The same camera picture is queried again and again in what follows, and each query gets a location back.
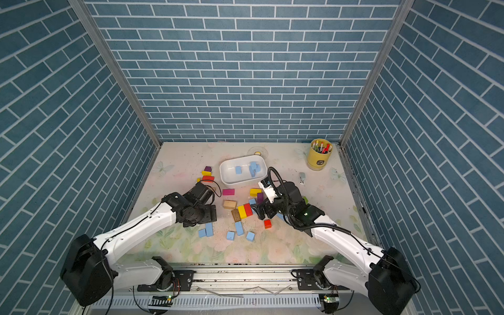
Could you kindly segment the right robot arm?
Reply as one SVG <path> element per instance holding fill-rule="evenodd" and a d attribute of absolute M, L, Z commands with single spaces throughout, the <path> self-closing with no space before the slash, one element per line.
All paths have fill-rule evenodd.
<path fill-rule="evenodd" d="M 314 268 L 322 287 L 344 286 L 365 295 L 382 314 L 401 314 L 421 290 L 403 254 L 394 247 L 383 249 L 340 227 L 321 209 L 306 203 L 293 182 L 259 183 L 265 200 L 253 206 L 261 219 L 280 213 L 297 231 L 322 241 L 350 261 L 342 265 L 331 257 Z"/>

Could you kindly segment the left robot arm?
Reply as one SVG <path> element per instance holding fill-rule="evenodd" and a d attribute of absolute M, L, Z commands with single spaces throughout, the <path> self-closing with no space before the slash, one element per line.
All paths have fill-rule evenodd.
<path fill-rule="evenodd" d="M 198 182 L 185 194 L 164 196 L 152 209 L 117 228 L 95 237 L 78 236 L 69 246 L 60 278 L 82 307 L 125 287 L 178 290 L 173 268 L 160 256 L 131 266 L 117 262 L 129 250 L 174 224 L 187 228 L 215 222 L 214 201 L 215 191 Z"/>

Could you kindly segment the light blue block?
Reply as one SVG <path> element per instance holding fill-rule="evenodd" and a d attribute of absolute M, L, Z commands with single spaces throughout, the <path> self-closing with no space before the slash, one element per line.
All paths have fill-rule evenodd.
<path fill-rule="evenodd" d="M 251 177 L 256 177 L 260 171 L 261 171 L 261 165 L 258 164 L 256 161 L 251 161 L 249 164 L 249 172 Z"/>

